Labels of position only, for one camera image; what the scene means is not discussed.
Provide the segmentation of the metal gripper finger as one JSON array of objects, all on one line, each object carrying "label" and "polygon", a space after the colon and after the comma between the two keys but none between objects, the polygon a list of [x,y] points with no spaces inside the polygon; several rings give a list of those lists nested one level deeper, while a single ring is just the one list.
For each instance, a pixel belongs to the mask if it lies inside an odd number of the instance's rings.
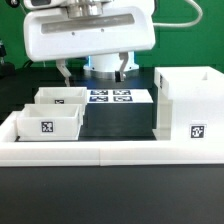
[{"label": "metal gripper finger", "polygon": [[64,76],[66,86],[69,87],[70,86],[69,78],[71,76],[71,73],[67,69],[65,61],[64,60],[57,60],[56,61],[56,67],[60,71],[60,73]]},{"label": "metal gripper finger", "polygon": [[119,58],[122,61],[122,63],[121,63],[121,66],[120,66],[119,70],[115,72],[115,81],[116,82],[123,82],[124,77],[125,77],[124,70],[125,70],[125,67],[128,63],[128,60],[129,60],[128,53],[127,52],[120,53]]}]

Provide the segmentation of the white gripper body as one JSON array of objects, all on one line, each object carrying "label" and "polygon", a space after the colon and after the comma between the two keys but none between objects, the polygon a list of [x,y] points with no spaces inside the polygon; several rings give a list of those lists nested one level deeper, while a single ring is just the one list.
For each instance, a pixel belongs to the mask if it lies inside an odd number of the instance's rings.
[{"label": "white gripper body", "polygon": [[75,19],[54,8],[25,17],[24,42],[31,60],[50,61],[149,50],[155,32],[151,16],[137,6],[106,8],[100,16]]}]

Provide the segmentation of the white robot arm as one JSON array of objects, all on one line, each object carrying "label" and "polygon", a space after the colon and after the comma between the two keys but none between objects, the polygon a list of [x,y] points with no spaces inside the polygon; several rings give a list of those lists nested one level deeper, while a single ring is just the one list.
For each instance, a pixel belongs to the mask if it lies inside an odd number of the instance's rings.
[{"label": "white robot arm", "polygon": [[86,57],[87,73],[123,80],[126,71],[138,68],[134,53],[155,45],[155,0],[24,0],[24,5],[27,56],[54,60],[66,83],[67,59]]}]

